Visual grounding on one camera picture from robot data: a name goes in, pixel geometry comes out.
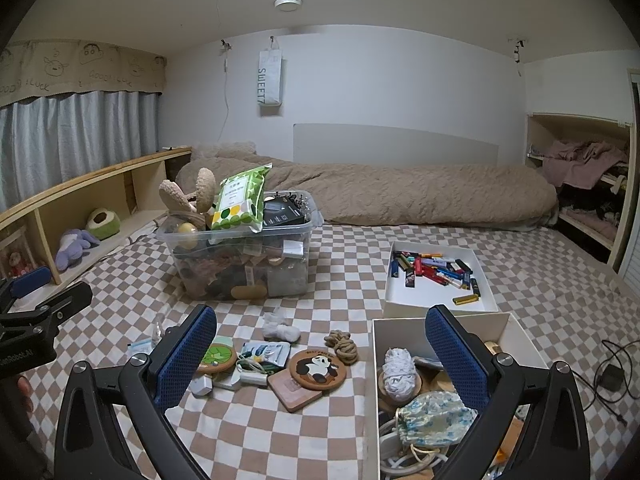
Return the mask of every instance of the white wall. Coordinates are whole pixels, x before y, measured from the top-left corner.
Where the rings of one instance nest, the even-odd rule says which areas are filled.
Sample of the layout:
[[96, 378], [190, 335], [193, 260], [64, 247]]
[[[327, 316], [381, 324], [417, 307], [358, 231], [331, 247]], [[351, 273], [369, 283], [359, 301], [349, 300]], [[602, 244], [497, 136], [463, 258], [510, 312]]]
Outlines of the white wall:
[[[256, 103], [258, 52], [278, 37], [284, 104]], [[228, 38], [229, 118], [222, 137], [255, 141], [258, 153], [292, 157], [295, 123], [372, 124], [485, 140], [500, 162], [521, 162], [524, 78], [513, 59], [433, 34], [329, 25], [299, 34]], [[225, 116], [220, 43], [170, 57], [161, 97], [161, 145], [213, 144]]]
[[527, 112], [602, 117], [632, 123], [627, 69], [640, 68], [640, 50], [587, 52], [524, 65]]

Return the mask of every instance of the gray headboard panel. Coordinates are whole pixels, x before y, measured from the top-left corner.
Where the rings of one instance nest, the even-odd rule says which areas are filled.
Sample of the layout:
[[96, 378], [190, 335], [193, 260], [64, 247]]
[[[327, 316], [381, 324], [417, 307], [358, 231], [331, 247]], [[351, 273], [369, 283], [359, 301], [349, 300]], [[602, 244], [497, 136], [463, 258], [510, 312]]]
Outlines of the gray headboard panel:
[[498, 146], [481, 140], [361, 124], [294, 124], [293, 161], [405, 168], [425, 164], [496, 164]]

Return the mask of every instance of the beige curtain valance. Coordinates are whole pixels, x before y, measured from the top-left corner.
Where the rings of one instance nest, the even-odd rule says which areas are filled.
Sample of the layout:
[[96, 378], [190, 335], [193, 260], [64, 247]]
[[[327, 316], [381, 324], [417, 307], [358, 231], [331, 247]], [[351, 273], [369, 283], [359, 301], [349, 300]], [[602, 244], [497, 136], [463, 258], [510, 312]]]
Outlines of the beige curtain valance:
[[161, 92], [166, 59], [83, 40], [33, 40], [0, 53], [0, 106], [65, 92]]

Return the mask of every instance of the gray curtain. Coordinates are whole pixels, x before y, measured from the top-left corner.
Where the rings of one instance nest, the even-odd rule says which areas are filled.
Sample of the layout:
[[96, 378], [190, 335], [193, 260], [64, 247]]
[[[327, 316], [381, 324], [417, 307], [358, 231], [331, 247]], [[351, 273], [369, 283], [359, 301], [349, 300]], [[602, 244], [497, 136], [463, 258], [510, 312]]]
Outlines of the gray curtain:
[[158, 150], [158, 94], [88, 92], [0, 108], [0, 212], [49, 187]]

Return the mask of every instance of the green wet wipes package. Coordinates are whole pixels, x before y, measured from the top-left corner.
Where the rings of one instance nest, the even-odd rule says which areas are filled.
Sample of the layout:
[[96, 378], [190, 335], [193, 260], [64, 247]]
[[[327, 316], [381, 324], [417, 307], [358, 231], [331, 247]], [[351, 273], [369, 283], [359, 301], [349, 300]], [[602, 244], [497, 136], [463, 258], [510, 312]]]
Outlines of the green wet wipes package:
[[220, 196], [211, 221], [213, 231], [241, 224], [248, 225], [254, 233], [262, 231], [264, 176], [270, 169], [271, 164], [266, 164], [220, 183]]

